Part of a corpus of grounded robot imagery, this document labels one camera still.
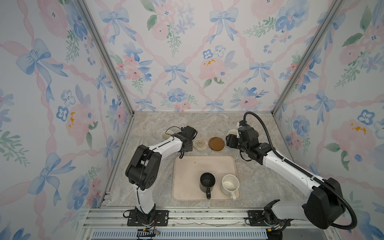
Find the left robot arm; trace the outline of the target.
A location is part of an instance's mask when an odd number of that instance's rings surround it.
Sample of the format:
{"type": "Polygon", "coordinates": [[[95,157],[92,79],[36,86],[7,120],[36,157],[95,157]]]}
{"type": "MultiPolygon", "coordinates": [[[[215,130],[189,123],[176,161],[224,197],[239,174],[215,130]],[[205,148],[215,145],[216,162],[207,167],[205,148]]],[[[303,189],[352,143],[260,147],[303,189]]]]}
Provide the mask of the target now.
{"type": "Polygon", "coordinates": [[[138,146],[133,154],[125,175],[135,191],[136,206],[130,211],[134,223],[148,226],[155,222],[156,204],[151,187],[157,179],[161,161],[174,153],[180,153],[183,158],[186,152],[193,150],[197,130],[190,126],[179,130],[157,145],[138,146]]]}

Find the black mug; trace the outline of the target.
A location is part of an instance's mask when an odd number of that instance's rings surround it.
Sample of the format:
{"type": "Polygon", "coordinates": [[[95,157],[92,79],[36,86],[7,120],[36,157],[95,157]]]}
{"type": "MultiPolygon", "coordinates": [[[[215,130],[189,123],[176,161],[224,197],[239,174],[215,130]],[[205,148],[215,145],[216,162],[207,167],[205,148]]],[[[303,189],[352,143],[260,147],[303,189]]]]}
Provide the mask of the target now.
{"type": "Polygon", "coordinates": [[[200,176],[200,190],[205,193],[208,200],[212,197],[212,190],[216,184],[216,178],[211,173],[203,173],[200,176]]]}

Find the blue mug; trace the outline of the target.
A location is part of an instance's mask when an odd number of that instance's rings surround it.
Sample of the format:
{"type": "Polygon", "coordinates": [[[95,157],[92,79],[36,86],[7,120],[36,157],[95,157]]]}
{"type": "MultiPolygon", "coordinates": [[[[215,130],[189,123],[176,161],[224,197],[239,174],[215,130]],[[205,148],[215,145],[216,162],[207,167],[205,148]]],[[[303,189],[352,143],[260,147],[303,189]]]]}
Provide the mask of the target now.
{"type": "Polygon", "coordinates": [[[171,130],[166,130],[166,131],[163,131],[162,134],[161,134],[161,138],[163,141],[166,141],[168,140],[172,135],[174,134],[173,131],[171,130]]]}

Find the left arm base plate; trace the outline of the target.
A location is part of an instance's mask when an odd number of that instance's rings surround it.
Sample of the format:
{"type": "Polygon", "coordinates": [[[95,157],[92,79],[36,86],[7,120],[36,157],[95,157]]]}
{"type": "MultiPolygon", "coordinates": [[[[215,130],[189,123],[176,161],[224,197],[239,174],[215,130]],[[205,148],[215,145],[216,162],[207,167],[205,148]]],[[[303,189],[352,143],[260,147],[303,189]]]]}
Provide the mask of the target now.
{"type": "Polygon", "coordinates": [[[169,221],[169,211],[152,210],[148,214],[144,214],[138,209],[134,209],[124,211],[123,217],[127,219],[128,227],[166,227],[169,221]]]}

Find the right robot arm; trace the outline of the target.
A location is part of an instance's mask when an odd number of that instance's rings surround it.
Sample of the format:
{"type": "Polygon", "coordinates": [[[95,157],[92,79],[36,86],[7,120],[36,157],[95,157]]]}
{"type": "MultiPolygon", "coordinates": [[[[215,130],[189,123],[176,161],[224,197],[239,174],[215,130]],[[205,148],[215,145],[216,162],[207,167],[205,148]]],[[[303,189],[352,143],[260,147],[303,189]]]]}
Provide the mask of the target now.
{"type": "Polygon", "coordinates": [[[268,142],[259,141],[259,133],[244,121],[237,125],[236,134],[226,136],[226,146],[246,154],[246,161],[255,161],[298,188],[305,199],[301,202],[273,200],[263,210],[262,220],[269,226],[289,220],[309,221],[320,229],[327,229],[345,213],[346,206],[340,184],[334,179],[323,180],[288,158],[268,142]]]}

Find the cream white mug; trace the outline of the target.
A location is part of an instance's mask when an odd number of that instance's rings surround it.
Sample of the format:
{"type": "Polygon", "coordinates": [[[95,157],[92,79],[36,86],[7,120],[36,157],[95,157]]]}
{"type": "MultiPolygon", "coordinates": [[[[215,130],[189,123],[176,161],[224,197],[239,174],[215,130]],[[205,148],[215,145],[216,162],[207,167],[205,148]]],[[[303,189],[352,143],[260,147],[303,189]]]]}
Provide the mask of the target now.
{"type": "Polygon", "coordinates": [[[231,129],[228,131],[228,135],[234,135],[238,137],[238,130],[237,129],[231,129]]]}

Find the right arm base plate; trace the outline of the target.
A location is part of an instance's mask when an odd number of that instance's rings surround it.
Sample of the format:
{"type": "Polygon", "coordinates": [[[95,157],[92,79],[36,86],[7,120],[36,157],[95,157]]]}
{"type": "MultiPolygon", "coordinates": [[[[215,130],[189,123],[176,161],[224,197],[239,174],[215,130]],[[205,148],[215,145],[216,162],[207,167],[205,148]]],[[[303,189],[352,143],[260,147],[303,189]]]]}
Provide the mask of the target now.
{"type": "Polygon", "coordinates": [[[279,220],[272,212],[264,210],[250,210],[247,211],[248,217],[246,218],[247,225],[252,227],[270,227],[282,228],[285,224],[291,226],[287,220],[279,220]]]}

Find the white speckled mug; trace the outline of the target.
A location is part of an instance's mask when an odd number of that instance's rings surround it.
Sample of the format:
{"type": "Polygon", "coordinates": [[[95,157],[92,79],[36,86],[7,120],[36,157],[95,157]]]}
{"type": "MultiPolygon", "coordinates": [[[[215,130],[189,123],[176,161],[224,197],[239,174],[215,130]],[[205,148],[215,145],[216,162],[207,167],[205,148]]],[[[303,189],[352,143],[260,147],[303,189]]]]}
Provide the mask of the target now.
{"type": "Polygon", "coordinates": [[[230,196],[232,201],[238,199],[236,192],[240,188],[240,182],[234,175],[225,175],[222,178],[221,191],[223,194],[230,196]]]}

